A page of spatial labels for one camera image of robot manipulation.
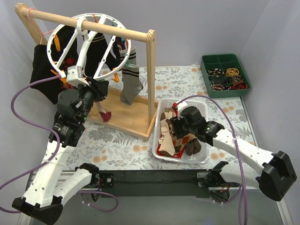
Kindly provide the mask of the orange clothes clip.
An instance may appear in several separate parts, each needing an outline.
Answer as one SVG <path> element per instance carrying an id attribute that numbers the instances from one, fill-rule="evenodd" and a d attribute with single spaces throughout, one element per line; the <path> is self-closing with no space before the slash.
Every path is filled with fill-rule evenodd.
<path id="1" fill-rule="evenodd" d="M 55 74 L 56 76 L 59 76 L 59 73 L 54 71 L 53 69 L 50 70 L 53 74 Z M 66 78 L 59 78 L 60 82 L 61 82 L 61 88 L 62 89 L 71 89 L 72 85 L 70 85 L 67 81 Z"/>

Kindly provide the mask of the white round clip hanger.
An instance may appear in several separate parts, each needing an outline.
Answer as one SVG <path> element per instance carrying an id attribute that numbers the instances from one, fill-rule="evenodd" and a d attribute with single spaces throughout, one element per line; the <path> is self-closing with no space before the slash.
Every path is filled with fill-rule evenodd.
<path id="1" fill-rule="evenodd" d="M 95 24 L 104 25 L 111 21 L 110 28 L 118 28 L 125 31 L 125 26 L 106 14 L 86 13 L 73 17 L 74 26 L 60 24 L 52 32 L 46 45 L 46 55 L 52 68 L 66 81 L 77 86 L 87 84 L 87 78 L 104 80 L 115 76 L 122 69 L 129 69 L 131 57 L 135 49 L 131 46 L 131 40 L 126 38 L 124 50 L 111 50 L 117 48 L 119 34 L 112 35 L 107 42 L 105 32 L 96 32 L 83 27 L 83 22 L 88 18 L 95 19 Z"/>

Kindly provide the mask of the beige orange green argyle sock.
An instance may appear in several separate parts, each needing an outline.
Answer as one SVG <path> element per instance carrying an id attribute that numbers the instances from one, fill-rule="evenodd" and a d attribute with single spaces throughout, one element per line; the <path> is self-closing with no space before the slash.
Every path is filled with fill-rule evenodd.
<path id="1" fill-rule="evenodd" d="M 172 142 L 176 154 L 183 150 L 185 145 L 189 142 L 189 139 L 189 136 L 184 136 L 183 138 L 177 138 L 176 136 L 172 137 Z"/>

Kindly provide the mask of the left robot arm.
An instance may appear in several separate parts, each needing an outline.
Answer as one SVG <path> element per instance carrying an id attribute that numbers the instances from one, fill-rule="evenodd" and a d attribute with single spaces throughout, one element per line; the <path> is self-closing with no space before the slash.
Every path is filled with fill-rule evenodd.
<path id="1" fill-rule="evenodd" d="M 99 168 L 84 163 L 70 178 L 56 185 L 85 130 L 84 123 L 93 104 L 106 99 L 108 94 L 108 81 L 88 77 L 86 82 L 87 85 L 79 84 L 59 94 L 52 127 L 54 132 L 49 135 L 42 166 L 24 195 L 15 198 L 12 203 L 13 208 L 47 225 L 56 223 L 63 206 L 81 188 L 96 187 L 100 181 Z"/>

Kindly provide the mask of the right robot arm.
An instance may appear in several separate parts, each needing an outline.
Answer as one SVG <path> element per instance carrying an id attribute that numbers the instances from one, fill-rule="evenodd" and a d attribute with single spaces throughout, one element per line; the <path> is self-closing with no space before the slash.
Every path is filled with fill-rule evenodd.
<path id="1" fill-rule="evenodd" d="M 174 104 L 175 116 L 171 118 L 173 131 L 178 138 L 193 134 L 199 141 L 224 150 L 251 167 L 245 172 L 240 165 L 222 161 L 200 179 L 208 186 L 239 183 L 258 188 L 274 201 L 281 201 L 297 180 L 288 154 L 263 150 L 241 138 L 215 121 L 207 121 L 195 106 L 186 102 Z"/>

